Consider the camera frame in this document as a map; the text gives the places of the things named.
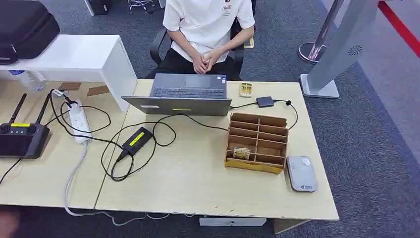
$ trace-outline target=clasped hands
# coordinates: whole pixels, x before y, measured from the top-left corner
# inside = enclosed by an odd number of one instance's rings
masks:
[[[206,74],[224,53],[221,48],[216,48],[205,56],[197,54],[193,57],[194,71],[197,74]]]

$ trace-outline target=laptop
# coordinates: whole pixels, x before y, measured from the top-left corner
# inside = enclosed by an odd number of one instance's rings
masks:
[[[146,114],[226,116],[226,75],[161,74],[149,97],[121,97]]]

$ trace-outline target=white device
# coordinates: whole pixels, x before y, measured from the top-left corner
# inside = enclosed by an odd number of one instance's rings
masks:
[[[69,109],[68,113],[70,115],[71,125],[78,130],[90,131],[88,120],[86,119],[85,111],[83,110],[83,108],[81,108],[82,103],[80,102],[80,100],[76,100],[76,102],[77,104],[74,103],[74,104],[71,104],[71,107],[68,106],[68,109]],[[73,133],[75,135],[84,135],[84,136],[92,137],[90,133],[80,132],[74,129],[73,129]],[[83,144],[86,141],[90,141],[90,139],[83,138],[83,137],[75,137],[75,139],[77,143],[79,144]]]
[[[304,96],[338,98],[334,78],[350,67],[366,50],[376,19],[379,0],[351,0],[322,58],[309,74],[301,74]]]
[[[299,192],[315,192],[318,182],[311,159],[308,156],[287,157],[287,168],[292,188]]]

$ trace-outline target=black cable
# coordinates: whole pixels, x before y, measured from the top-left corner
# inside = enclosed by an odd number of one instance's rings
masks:
[[[295,114],[296,114],[296,121],[295,121],[295,123],[293,123],[293,125],[291,126],[291,127],[289,127],[289,130],[290,129],[292,129],[297,123],[298,123],[298,120],[299,120],[299,115],[298,115],[298,111],[296,110],[296,108],[292,105],[292,102],[289,100],[289,101],[285,101],[285,100],[273,100],[273,102],[285,102],[286,103],[286,105],[287,106],[291,106],[292,108],[293,108],[293,110],[295,110]],[[244,105],[240,105],[240,106],[237,106],[237,107],[233,107],[233,106],[230,106],[230,108],[229,108],[229,110],[232,110],[232,109],[237,109],[237,108],[242,108],[242,107],[246,107],[246,106],[249,106],[249,105],[254,105],[254,104],[257,104],[257,102],[254,102],[254,103],[248,103],[248,104],[244,104]]]
[[[137,171],[139,171],[139,170],[141,170],[144,166],[146,166],[148,163],[149,163],[149,161],[150,161],[150,159],[153,157],[153,155],[155,154],[155,151],[156,151],[156,146],[158,145],[158,146],[161,146],[161,147],[166,147],[166,146],[169,146],[169,145],[171,145],[174,141],[175,141],[175,139],[176,139],[176,132],[175,132],[175,130],[171,127],[171,126],[169,126],[168,124],[166,124],[166,123],[164,123],[164,122],[161,122],[162,120],[164,120],[164,119],[167,119],[167,118],[171,118],[171,117],[175,117],[175,116],[185,116],[185,117],[188,117],[189,119],[191,119],[192,121],[194,121],[195,123],[197,123],[197,124],[199,124],[199,125],[201,125],[201,126],[204,126],[204,127],[207,127],[207,128],[213,128],[213,129],[220,129],[220,130],[224,130],[224,131],[227,131],[227,129],[225,129],[225,128],[222,128],[222,127],[217,127],[217,126],[210,126],[210,125],[204,125],[204,124],[202,124],[202,123],[200,123],[200,122],[198,122],[198,121],[196,121],[195,119],[193,119],[192,117],[190,117],[190,116],[188,116],[188,115],[185,115],[185,114],[174,114],[174,115],[169,115],[169,116],[166,116],[166,117],[163,117],[163,118],[161,118],[161,119],[159,119],[158,121],[146,121],[146,122],[142,122],[142,123],[138,123],[138,124],[134,124],[134,125],[128,125],[128,126],[126,126],[126,127],[124,127],[124,128],[122,128],[120,131],[118,131],[113,137],[112,137],[112,139],[111,140],[113,140],[117,135],[119,135],[123,130],[125,130],[125,129],[127,129],[127,128],[130,128],[130,127],[133,127],[133,126],[139,126],[139,125],[142,125],[142,124],[153,124],[154,123],[154,126],[153,126],[153,129],[152,129],[152,138],[153,138],[153,141],[155,142],[155,145],[154,145],[154,147],[153,147],[153,151],[152,151],[152,154],[149,156],[149,158],[146,160],[146,162],[142,165],[142,166],[140,166],[139,168],[137,168],[137,169],[135,169],[135,170],[133,170],[132,171],[132,169],[133,169],[133,167],[134,167],[134,158],[133,157],[131,157],[131,161],[130,161],[130,168],[129,168],[129,170],[127,171],[127,173],[125,174],[125,175],[123,175],[123,176],[118,176],[118,177],[116,177],[116,176],[114,176],[114,171],[115,171],[115,168],[117,167],[117,165],[118,165],[118,163],[120,162],[120,161],[122,161],[122,159],[123,158],[120,158],[120,157],[118,157],[118,159],[115,161],[115,163],[112,165],[112,167],[111,167],[111,173],[109,174],[108,172],[107,172],[107,170],[106,170],[106,168],[105,168],[105,165],[104,165],[104,155],[105,155],[105,152],[106,152],[106,150],[107,150],[107,148],[108,148],[108,146],[109,146],[109,144],[106,146],[106,148],[105,148],[105,150],[104,150],[104,152],[102,153],[102,156],[101,156],[101,164],[102,164],[102,167],[104,168],[104,170],[105,170],[105,173],[112,179],[112,180],[114,180],[114,181],[123,181],[124,179],[126,179],[128,176],[130,176],[130,175],[132,175],[133,173],[135,173],[135,172],[137,172]],[[164,124],[164,125],[166,125],[170,130],[172,130],[172,132],[173,132],[173,134],[174,134],[174,137],[173,137],[173,139],[169,142],[169,143],[167,143],[167,144],[160,144],[159,142],[158,142],[158,140],[157,140],[157,138],[155,137],[155,129],[156,129],[156,126],[158,125],[158,124]]]
[[[248,103],[248,104],[240,105],[240,106],[237,106],[237,107],[230,106],[230,107],[229,107],[229,110],[232,110],[232,109],[237,109],[237,108],[242,108],[242,107],[246,107],[246,106],[250,106],[250,105],[254,105],[254,104],[257,104],[257,102],[254,102],[254,103]]]
[[[105,112],[104,110],[101,110],[101,109],[99,109],[99,108],[95,108],[95,107],[91,107],[91,106],[81,106],[81,108],[83,107],[83,108],[93,108],[93,109],[96,109],[96,110],[98,110],[98,111],[100,111],[100,112],[102,112],[102,113],[104,113],[107,117],[108,117],[108,124],[106,124],[105,126],[103,126],[103,127],[101,127],[101,128],[99,128],[99,129],[96,129],[96,130],[92,130],[92,131],[83,131],[83,130],[79,130],[79,129],[76,129],[76,128],[74,128],[74,127],[72,127],[65,119],[64,119],[64,113],[63,113],[63,106],[64,105],[66,105],[66,103],[62,103],[61,104],[61,107],[60,107],[60,115],[61,115],[61,119],[63,120],[63,122],[69,127],[69,128],[71,128],[71,129],[73,129],[73,130],[76,130],[76,131],[79,131],[79,132],[83,132],[83,133],[94,133],[94,132],[98,132],[98,131],[100,131],[100,130],[103,130],[103,129],[105,129],[105,128],[107,128],[108,126],[110,126],[111,125],[111,117],[109,116],[109,114],[107,113],[107,112]]]
[[[54,119],[52,119],[51,121],[49,121],[46,125],[48,125],[48,124],[50,124],[51,122],[53,122],[54,120],[57,120],[57,122],[64,128],[64,130],[67,132],[67,134],[69,134],[69,135],[71,135],[71,136],[73,136],[73,137],[82,137],[82,138],[88,138],[88,139],[92,139],[92,140],[97,140],[97,141],[102,141],[102,142],[106,142],[107,143],[107,145],[106,145],[106,147],[105,147],[105,149],[104,149],[104,151],[103,151],[103,153],[102,153],[102,155],[101,155],[101,165],[102,165],[102,168],[104,169],[104,171],[105,171],[105,173],[106,173],[106,175],[107,176],[109,176],[113,181],[123,181],[123,180],[125,180],[128,176],[130,176],[130,175],[132,175],[133,173],[135,173],[135,172],[137,172],[137,171],[139,171],[139,170],[141,170],[144,166],[146,166],[148,163],[149,163],[149,161],[150,161],[150,159],[152,159],[152,157],[153,157],[153,155],[155,154],[155,151],[156,151],[156,146],[157,145],[159,145],[159,146],[161,146],[161,147],[165,147],[165,146],[169,146],[169,145],[171,145],[174,141],[175,141],[175,139],[176,139],[176,132],[175,132],[175,130],[171,127],[171,126],[169,126],[168,124],[166,124],[166,123],[164,123],[164,122],[161,122],[162,120],[164,120],[164,119],[167,119],[167,118],[170,118],[170,117],[174,117],[174,116],[185,116],[185,117],[188,117],[189,119],[191,119],[192,121],[194,121],[194,122],[196,122],[197,124],[199,124],[199,125],[201,125],[201,126],[204,126],[204,127],[208,127],[208,128],[214,128],[214,129],[220,129],[220,130],[225,130],[225,131],[227,131],[227,129],[225,129],[225,128],[222,128],[222,127],[217,127],[217,126],[209,126],[209,125],[204,125],[204,124],[202,124],[202,123],[200,123],[200,122],[198,122],[198,121],[196,121],[195,119],[193,119],[192,117],[190,117],[190,116],[188,116],[188,115],[185,115],[185,114],[174,114],[174,115],[169,115],[169,116],[166,116],[166,117],[163,117],[163,118],[161,118],[161,119],[159,119],[158,121],[145,121],[145,122],[141,122],[141,123],[138,123],[138,124],[134,124],[134,125],[128,125],[128,126],[126,126],[126,127],[124,127],[124,128],[122,128],[120,131],[118,131],[113,137],[112,137],[112,139],[111,140],[104,140],[104,139],[99,139],[99,138],[94,138],[94,137],[91,137],[91,136],[85,136],[85,135],[75,135],[75,134],[73,134],[73,133],[71,133],[69,130],[68,130],[68,128],[61,122],[61,120],[60,120],[60,118],[59,117],[61,117],[63,120],[64,120],[64,122],[68,125],[68,123],[65,121],[65,119],[64,119],[64,117],[63,117],[63,115],[64,114],[66,114],[66,113],[68,113],[68,111],[66,111],[66,112],[63,112],[62,111],[62,107],[63,107],[63,105],[65,104],[65,103],[63,103],[63,104],[61,104],[61,107],[60,107],[60,115],[58,115],[57,114],[57,112],[56,112],[56,110],[55,110],[55,107],[54,107],[54,103],[53,103],[53,97],[50,97],[50,104],[51,104],[51,108],[52,108],[52,112],[54,113],[54,116],[55,116],[55,118]],[[102,128],[100,128],[100,129],[97,129],[97,130],[94,130],[93,132],[95,132],[95,131],[99,131],[99,130],[102,130],[102,129],[104,129],[104,128],[106,128],[106,127],[108,127],[109,125],[110,125],[110,123],[111,123],[111,119],[110,119],[110,116],[109,116],[109,114],[107,113],[107,112],[105,112],[105,111],[103,111],[103,110],[100,110],[100,109],[98,109],[98,108],[95,108],[95,107],[90,107],[90,106],[82,106],[82,107],[87,107],[87,108],[93,108],[93,109],[97,109],[97,110],[99,110],[99,111],[101,111],[101,112],[103,112],[103,113],[105,113],[106,115],[107,115],[107,117],[108,117],[108,120],[109,120],[109,123],[106,125],[106,126],[104,126],[104,127],[102,127]],[[153,151],[152,151],[152,154],[149,156],[149,158],[147,159],[147,161],[142,165],[142,166],[140,166],[139,168],[137,168],[137,169],[135,169],[135,170],[133,170],[133,167],[134,167],[134,156],[133,155],[131,155],[130,153],[128,153],[128,155],[130,156],[130,159],[131,159],[131,161],[130,161],[130,168],[129,168],[129,170],[127,171],[127,173],[125,174],[125,175],[123,175],[123,176],[118,176],[118,177],[116,177],[116,176],[114,176],[113,174],[114,174],[114,172],[115,172],[115,169],[116,169],[116,167],[117,167],[117,165],[118,165],[118,163],[119,162],[121,162],[124,158],[120,158],[120,157],[118,157],[117,158],[117,160],[115,160],[115,162],[114,162],[114,164],[112,165],[112,167],[111,167],[111,172],[110,173],[108,173],[108,170],[107,170],[107,168],[105,167],[105,165],[104,165],[104,155],[105,155],[105,152],[106,152],[106,150],[108,149],[108,147],[109,147],[109,145],[110,144],[113,144],[113,145],[115,145],[115,146],[117,146],[118,148],[120,148],[122,151],[126,151],[126,152],[128,152],[125,148],[123,148],[121,145],[119,145],[118,143],[116,143],[116,142],[114,142],[113,140],[115,139],[115,137],[117,137],[123,130],[125,130],[125,129],[127,129],[127,128],[130,128],[130,127],[133,127],[133,126],[139,126],[139,125],[143,125],[143,124],[154,124],[154,126],[153,126],[153,130],[152,130],[152,138],[153,138],[153,141],[155,142],[155,145],[154,145],[154,147],[153,147]],[[169,142],[169,143],[167,143],[167,144],[161,144],[161,143],[159,143],[158,142],[158,140],[156,139],[156,137],[155,137],[155,128],[156,128],[156,126],[158,125],[158,124],[163,124],[163,125],[166,125],[170,130],[172,130],[172,132],[174,133],[174,138],[172,139],[172,141],[171,142]]]
[[[16,163],[14,163],[13,165],[12,165],[12,167],[10,167],[10,169],[8,169],[7,171],[6,171],[6,173],[4,173],[4,175],[3,175],[3,177],[1,177],[1,180],[0,180],[0,184],[3,182],[3,179],[6,177],[6,175],[17,165],[17,164],[19,164],[19,162],[21,162],[22,161],[22,158],[21,159],[19,159],[18,161],[16,161]]]
[[[299,120],[299,115],[298,115],[298,110],[296,110],[295,106],[293,106],[292,101],[285,101],[285,100],[274,100],[274,102],[285,102],[286,106],[291,106],[293,108],[293,110],[295,110],[295,114],[296,114],[296,121],[295,123],[293,123],[293,125],[291,127],[289,127],[289,130],[292,129],[294,126],[296,126],[296,124],[298,123]]]

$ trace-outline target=cardboard organizer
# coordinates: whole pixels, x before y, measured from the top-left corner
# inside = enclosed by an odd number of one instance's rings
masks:
[[[286,124],[284,118],[232,113],[225,167],[281,173],[286,162],[289,133]],[[249,158],[234,158],[235,148],[250,149]]]

